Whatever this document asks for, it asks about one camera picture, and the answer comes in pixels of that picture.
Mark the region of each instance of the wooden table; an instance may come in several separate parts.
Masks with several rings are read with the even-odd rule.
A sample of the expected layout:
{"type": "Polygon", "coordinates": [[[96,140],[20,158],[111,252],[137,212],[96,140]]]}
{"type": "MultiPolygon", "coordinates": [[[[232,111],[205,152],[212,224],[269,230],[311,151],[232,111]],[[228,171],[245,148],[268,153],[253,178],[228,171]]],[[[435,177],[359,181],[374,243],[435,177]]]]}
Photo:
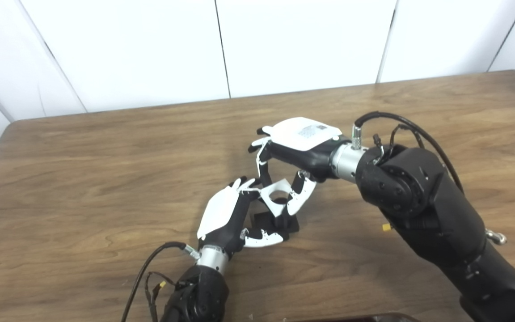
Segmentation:
{"type": "MultiPolygon", "coordinates": [[[[256,175],[246,151],[256,128],[305,116],[347,133],[371,110],[429,130],[486,226],[507,235],[498,250],[515,265],[515,72],[61,116],[14,122],[0,140],[0,321],[119,320],[151,251],[171,240],[196,245],[209,198],[256,175]]],[[[372,121],[364,134],[388,137],[395,125],[372,121]]],[[[408,134],[399,140],[414,144],[408,134]]],[[[295,171],[271,168],[274,179],[295,171]]],[[[384,218],[355,186],[317,186],[298,216],[302,230],[288,242],[235,255],[226,321],[390,311],[470,320],[440,271],[383,232],[384,218]]],[[[177,278],[191,264],[168,250],[151,269],[177,278]]],[[[140,290],[129,321],[147,316],[140,290]]]]}

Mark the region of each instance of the cable connector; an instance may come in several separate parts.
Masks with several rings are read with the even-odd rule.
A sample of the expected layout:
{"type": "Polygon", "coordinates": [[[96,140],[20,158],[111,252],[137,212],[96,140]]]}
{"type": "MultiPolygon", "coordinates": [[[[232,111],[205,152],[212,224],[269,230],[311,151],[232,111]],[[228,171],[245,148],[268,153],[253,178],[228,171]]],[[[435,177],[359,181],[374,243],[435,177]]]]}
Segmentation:
{"type": "Polygon", "coordinates": [[[353,126],[353,135],[351,137],[351,149],[361,149],[361,128],[353,126]]]}
{"type": "Polygon", "coordinates": [[[184,247],[184,253],[190,255],[190,257],[194,258],[196,261],[201,257],[200,253],[190,245],[186,245],[186,247],[184,247]]]}

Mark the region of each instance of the black object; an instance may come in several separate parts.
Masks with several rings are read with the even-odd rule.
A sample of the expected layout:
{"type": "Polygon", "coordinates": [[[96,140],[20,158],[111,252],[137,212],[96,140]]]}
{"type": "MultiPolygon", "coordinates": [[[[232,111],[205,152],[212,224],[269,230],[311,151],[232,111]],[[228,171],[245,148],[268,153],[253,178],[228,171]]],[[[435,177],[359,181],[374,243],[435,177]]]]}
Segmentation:
{"type": "Polygon", "coordinates": [[[220,322],[229,289],[215,269],[192,266],[176,283],[160,322],[220,322]]]}
{"type": "Polygon", "coordinates": [[[515,322],[515,269],[487,242],[484,222],[432,152],[395,145],[362,157],[356,183],[421,258],[460,291],[476,322],[515,322]]]}

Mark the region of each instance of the silver cylinder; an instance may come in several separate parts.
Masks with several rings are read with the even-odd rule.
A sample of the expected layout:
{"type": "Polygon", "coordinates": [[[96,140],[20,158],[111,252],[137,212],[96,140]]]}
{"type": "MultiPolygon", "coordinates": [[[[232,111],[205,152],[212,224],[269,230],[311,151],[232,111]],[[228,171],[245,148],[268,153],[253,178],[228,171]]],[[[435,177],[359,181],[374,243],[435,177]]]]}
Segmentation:
{"type": "Polygon", "coordinates": [[[355,149],[352,143],[341,145],[331,159],[333,174],[341,179],[355,183],[357,165],[366,148],[355,149]]]}
{"type": "Polygon", "coordinates": [[[358,126],[353,126],[353,136],[351,137],[351,143],[352,149],[361,149],[362,147],[361,128],[358,126]]]}
{"type": "Polygon", "coordinates": [[[214,245],[206,245],[200,250],[200,258],[196,261],[196,265],[212,267],[223,275],[228,261],[228,255],[223,248],[214,245]]]}

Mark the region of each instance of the cable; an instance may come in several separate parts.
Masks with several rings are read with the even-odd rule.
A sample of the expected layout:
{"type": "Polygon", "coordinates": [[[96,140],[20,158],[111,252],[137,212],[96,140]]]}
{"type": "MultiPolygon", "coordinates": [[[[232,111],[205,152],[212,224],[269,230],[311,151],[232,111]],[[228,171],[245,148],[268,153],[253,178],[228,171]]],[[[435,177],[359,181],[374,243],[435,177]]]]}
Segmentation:
{"type": "Polygon", "coordinates": [[[128,297],[127,305],[124,308],[124,311],[122,313],[121,322],[126,322],[128,312],[131,310],[132,301],[135,299],[136,291],[139,289],[140,280],[143,279],[143,275],[151,263],[152,259],[156,257],[161,251],[163,251],[166,248],[172,248],[177,247],[181,250],[184,250],[186,248],[186,244],[183,242],[167,242],[164,243],[164,245],[158,247],[155,251],[152,252],[152,254],[147,258],[147,260],[144,262],[143,267],[141,267],[139,271],[139,275],[137,275],[135,280],[135,285],[132,286],[131,295],[128,297]]]}
{"type": "Polygon", "coordinates": [[[408,126],[406,126],[404,124],[398,124],[397,127],[395,127],[395,129],[391,133],[391,140],[390,140],[390,143],[389,143],[390,147],[392,147],[395,144],[395,135],[397,134],[397,131],[399,129],[401,129],[401,130],[409,130],[410,132],[412,132],[413,135],[414,135],[414,138],[417,139],[418,147],[421,148],[421,149],[425,148],[425,144],[422,142],[421,135],[417,131],[412,130],[411,128],[409,128],[408,126]]]}
{"type": "Polygon", "coordinates": [[[458,189],[460,189],[460,191],[462,193],[464,193],[464,188],[462,187],[460,178],[458,177],[458,174],[456,173],[456,170],[454,169],[454,166],[450,162],[450,159],[448,158],[446,153],[444,153],[444,151],[442,150],[440,145],[437,143],[437,141],[435,141],[435,139],[433,139],[433,137],[431,135],[429,135],[425,130],[423,130],[421,127],[417,126],[417,124],[413,123],[409,119],[404,118],[397,114],[392,114],[392,113],[387,113],[387,112],[379,112],[378,110],[376,110],[374,112],[369,112],[369,113],[361,116],[360,118],[358,118],[355,121],[355,126],[362,127],[363,123],[365,123],[366,121],[372,120],[372,119],[377,119],[377,118],[387,118],[387,119],[393,119],[393,120],[399,121],[401,123],[406,124],[411,130],[414,130],[415,132],[422,135],[425,138],[425,140],[427,140],[435,148],[438,155],[440,155],[440,158],[446,165],[446,169],[448,169],[448,172],[452,176],[452,180],[454,180],[454,184],[456,184],[456,187],[458,187],[458,189]]]}
{"type": "Polygon", "coordinates": [[[167,277],[163,273],[159,273],[157,271],[149,271],[146,279],[144,280],[144,293],[147,297],[148,309],[150,310],[152,322],[158,322],[158,312],[156,310],[156,297],[158,296],[158,292],[162,288],[162,283],[164,283],[164,282],[156,285],[155,289],[153,290],[153,296],[152,296],[148,289],[148,281],[150,280],[150,277],[152,275],[158,275],[159,277],[162,277],[168,284],[170,284],[172,286],[176,286],[176,284],[169,277],[167,277]]]}

